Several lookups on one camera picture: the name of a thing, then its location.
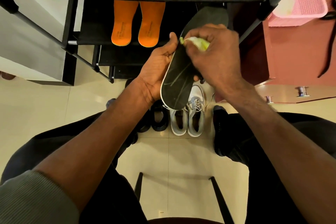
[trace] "hand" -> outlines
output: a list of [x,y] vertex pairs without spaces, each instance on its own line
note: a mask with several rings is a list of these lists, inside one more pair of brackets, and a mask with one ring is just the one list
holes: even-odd
[[206,51],[199,51],[191,42],[185,41],[187,54],[204,79],[223,97],[235,93],[237,89],[247,86],[240,72],[239,37],[237,32],[228,30],[224,25],[207,24],[192,29],[189,37],[200,37],[210,45]]
[[172,55],[177,48],[178,40],[176,34],[171,32],[169,38],[168,43],[153,50],[138,76],[138,79],[148,89],[148,97],[152,102],[160,99],[162,80],[166,74]]

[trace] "gray sleeve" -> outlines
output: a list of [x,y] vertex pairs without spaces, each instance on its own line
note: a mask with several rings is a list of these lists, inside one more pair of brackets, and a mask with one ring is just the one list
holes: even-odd
[[50,179],[27,171],[0,186],[1,224],[78,223],[73,201]]

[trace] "beige tiled floor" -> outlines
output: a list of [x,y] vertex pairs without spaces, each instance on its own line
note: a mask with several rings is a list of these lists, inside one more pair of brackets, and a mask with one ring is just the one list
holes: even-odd
[[[80,47],[80,55],[90,60],[92,50]],[[125,80],[110,84],[81,62],[74,87],[43,86],[20,78],[0,79],[0,173],[15,150],[31,137],[103,111],[106,102],[117,97],[124,85]],[[124,152],[117,170],[132,186],[139,172],[144,173],[140,203],[148,219],[179,216],[223,222],[209,181],[210,176],[215,176],[235,223],[242,224],[246,217],[248,169],[214,153],[213,91],[207,84],[202,87],[210,103],[206,129],[200,137],[177,137],[170,127],[161,133],[150,129]],[[222,105],[229,113],[236,112],[229,104]],[[336,122],[336,114],[331,111],[335,106],[335,98],[273,104],[278,111],[307,113]]]

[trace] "forearm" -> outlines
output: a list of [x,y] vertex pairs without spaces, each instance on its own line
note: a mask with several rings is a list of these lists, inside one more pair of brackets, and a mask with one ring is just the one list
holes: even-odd
[[310,223],[335,223],[336,160],[278,115],[251,85],[228,101],[241,114],[300,212]]
[[141,80],[135,79],[92,125],[35,170],[61,186],[82,210],[120,146],[151,106],[149,95]]

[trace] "pink basket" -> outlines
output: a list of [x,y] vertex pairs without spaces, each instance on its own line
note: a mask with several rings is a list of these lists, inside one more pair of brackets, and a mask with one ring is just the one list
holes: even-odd
[[314,18],[321,18],[328,12],[326,0],[295,0],[292,14],[276,16],[271,13],[268,17],[270,27],[300,26]]

